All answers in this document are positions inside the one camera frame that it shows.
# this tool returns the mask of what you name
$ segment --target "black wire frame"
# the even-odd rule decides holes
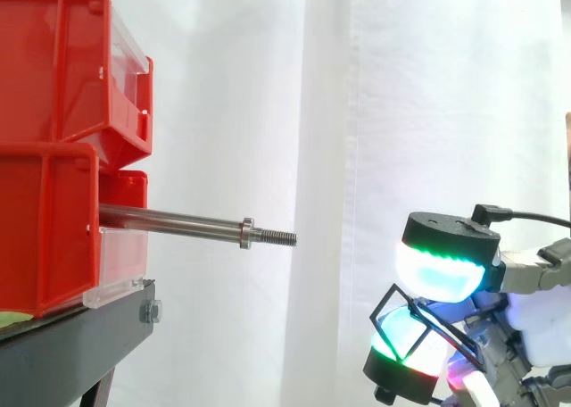
[[[410,315],[414,319],[422,322],[426,327],[426,330],[422,333],[422,335],[418,338],[418,340],[414,343],[414,345],[409,349],[407,354],[404,355],[404,358],[402,358],[396,352],[396,349],[394,348],[393,344],[391,343],[391,340],[386,335],[386,333],[383,331],[383,329],[382,329],[383,317],[380,317],[380,319],[379,319],[379,314],[384,309],[384,307],[386,306],[386,304],[388,303],[390,298],[394,295],[394,293],[399,293],[402,296],[402,298],[406,301],[406,303],[408,305]],[[438,325],[434,324],[434,322],[432,322],[429,318],[427,318],[423,312],[432,316],[440,325],[442,325],[444,328],[446,328],[448,331],[450,331],[450,333],[454,337],[456,337],[457,340],[455,340],[453,337],[451,337],[446,331],[444,331]],[[377,305],[375,310],[369,316],[369,319],[371,320],[371,322],[373,323],[373,326],[377,330],[378,335],[380,335],[381,338],[383,339],[383,341],[386,343],[386,345],[389,346],[389,348],[391,349],[391,352],[394,354],[394,358],[399,363],[403,363],[407,358],[409,358],[418,349],[418,347],[422,344],[422,342],[425,340],[425,338],[430,334],[430,331],[434,331],[436,334],[438,334],[440,337],[442,337],[444,340],[446,340],[446,342],[448,342],[448,344],[450,344],[454,349],[456,349],[458,352],[460,352],[478,370],[484,372],[484,365],[477,359],[478,348],[477,348],[476,342],[474,342],[474,340],[472,340],[470,337],[468,337],[462,331],[460,331],[459,329],[454,327],[448,321],[441,318],[438,314],[436,314],[430,308],[426,307],[421,302],[414,300],[413,298],[409,297],[396,284],[393,284],[389,288],[389,290],[386,292],[386,294],[383,297],[383,299],[381,300],[381,302]]]

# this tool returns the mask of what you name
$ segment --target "black cap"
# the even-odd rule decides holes
[[[413,212],[409,215],[402,242],[433,255],[470,260],[488,267],[498,250],[500,235],[466,218]]]
[[[396,395],[426,405],[430,402],[438,381],[437,376],[410,369],[387,358],[374,347],[368,353],[363,372],[382,388],[376,390],[375,398],[386,405],[393,405]]]

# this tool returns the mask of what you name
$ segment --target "clear plastic bin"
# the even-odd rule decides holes
[[[146,231],[101,227],[99,232],[99,286],[83,294],[83,304],[91,309],[143,289],[143,276],[146,272]]]
[[[117,81],[117,87],[132,104],[137,105],[137,75],[149,73],[149,61],[113,9],[111,57],[111,74]]]

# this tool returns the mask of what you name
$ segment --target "red plastic crate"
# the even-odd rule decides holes
[[[98,169],[91,145],[0,143],[0,311],[42,316],[99,283],[99,197],[146,206],[146,175]]]
[[[107,171],[151,153],[153,64],[110,0],[0,0],[0,43],[0,141],[89,143]]]

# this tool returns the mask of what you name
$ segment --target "gray metal table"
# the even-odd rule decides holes
[[[83,306],[0,329],[0,406],[107,403],[115,366],[153,333],[154,281],[100,309]]]

